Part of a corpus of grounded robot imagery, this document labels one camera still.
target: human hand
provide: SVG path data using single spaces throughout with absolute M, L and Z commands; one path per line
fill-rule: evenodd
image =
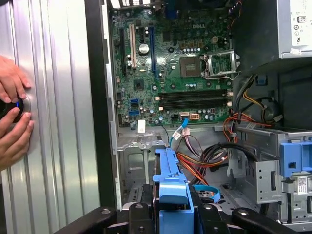
M 6 134 L 19 112 L 19 108 L 13 108 L 0 120 L 0 171 L 20 160 L 29 148 L 29 138 L 34 128 L 30 113 L 23 114 L 12 131 Z
M 5 103 L 16 103 L 18 96 L 25 99 L 24 87 L 31 87 L 24 72 L 11 60 L 0 56 L 0 99 Z

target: sata port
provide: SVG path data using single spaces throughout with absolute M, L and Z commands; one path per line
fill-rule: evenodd
M 129 111 L 128 115 L 129 116 L 139 116 L 140 115 L 140 111 Z
M 191 114 L 190 120 L 199 120 L 199 114 Z
M 190 116 L 190 112 L 181 112 L 180 116 Z

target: pci express slot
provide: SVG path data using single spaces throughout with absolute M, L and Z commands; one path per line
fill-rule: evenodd
M 174 101 L 174 102 L 164 102 L 161 106 L 164 110 L 174 110 L 174 109 L 204 109 L 204 108 L 215 108 L 219 106 L 226 106 L 227 101 L 223 99 L 215 100 L 193 100 L 193 101 Z
M 159 93 L 163 101 L 179 101 L 182 99 L 193 98 L 222 98 L 226 97 L 227 89 L 209 90 L 209 91 L 189 91 L 189 92 L 174 92 L 174 93 Z
M 155 30 L 154 27 L 150 27 L 150 43 L 151 43 L 151 62 L 152 62 L 152 72 L 156 77 L 156 57 L 155 57 Z
M 131 49 L 131 67 L 137 68 L 137 54 L 136 54 L 136 32 L 133 24 L 129 25 L 130 32 L 130 49 Z
M 126 67 L 126 53 L 125 53 L 125 32 L 123 28 L 119 30 L 120 35 L 120 54 L 121 54 L 121 69 L 124 76 L 127 75 L 127 67 Z

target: barcode label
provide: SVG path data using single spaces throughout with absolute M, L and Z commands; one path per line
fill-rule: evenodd
M 307 194 L 307 178 L 298 178 L 298 194 Z

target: side panel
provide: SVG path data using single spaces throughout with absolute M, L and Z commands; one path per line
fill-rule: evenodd
M 100 205 L 84 1 L 13 0 L 0 32 L 36 123 L 28 155 L 2 172 L 8 233 L 53 233 Z

